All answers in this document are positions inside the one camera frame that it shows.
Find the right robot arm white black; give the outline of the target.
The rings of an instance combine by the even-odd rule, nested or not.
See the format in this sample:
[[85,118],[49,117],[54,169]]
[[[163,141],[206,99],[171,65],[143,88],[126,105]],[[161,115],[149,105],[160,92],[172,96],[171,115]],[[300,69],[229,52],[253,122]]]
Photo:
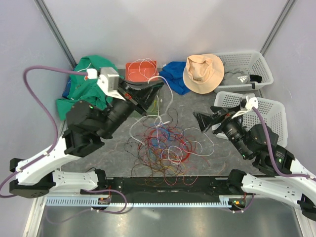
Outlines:
[[272,198],[301,211],[310,220],[316,219],[316,177],[286,148],[278,145],[278,134],[264,122],[257,108],[252,108],[260,123],[246,129],[242,125],[247,108],[240,106],[211,107],[211,114],[193,112],[202,133],[212,126],[213,134],[224,133],[243,159],[253,161],[261,173],[280,179],[285,185],[272,184],[244,171],[233,169],[226,181],[231,194],[248,193]]

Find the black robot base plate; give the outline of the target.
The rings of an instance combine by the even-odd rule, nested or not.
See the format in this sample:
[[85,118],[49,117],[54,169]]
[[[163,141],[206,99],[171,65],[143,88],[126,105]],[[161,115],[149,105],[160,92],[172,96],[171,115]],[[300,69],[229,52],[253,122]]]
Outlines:
[[124,194],[129,203],[213,202],[219,196],[244,196],[244,191],[229,187],[226,176],[113,177],[102,178],[93,189],[98,195],[110,194],[112,201]]

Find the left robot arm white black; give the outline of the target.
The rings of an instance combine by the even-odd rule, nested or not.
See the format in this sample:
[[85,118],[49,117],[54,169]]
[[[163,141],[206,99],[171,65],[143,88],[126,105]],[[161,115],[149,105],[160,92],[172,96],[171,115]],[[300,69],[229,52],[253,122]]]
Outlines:
[[97,86],[113,100],[103,110],[79,100],[67,112],[68,128],[58,139],[56,146],[50,146],[36,157],[26,160],[13,158],[11,172],[15,179],[9,183],[9,192],[23,198],[38,198],[49,193],[75,193],[104,195],[109,183],[104,170],[75,173],[60,171],[59,167],[79,158],[84,158],[104,146],[104,139],[112,139],[114,132],[134,112],[145,116],[164,83],[130,82],[118,76],[100,75]]

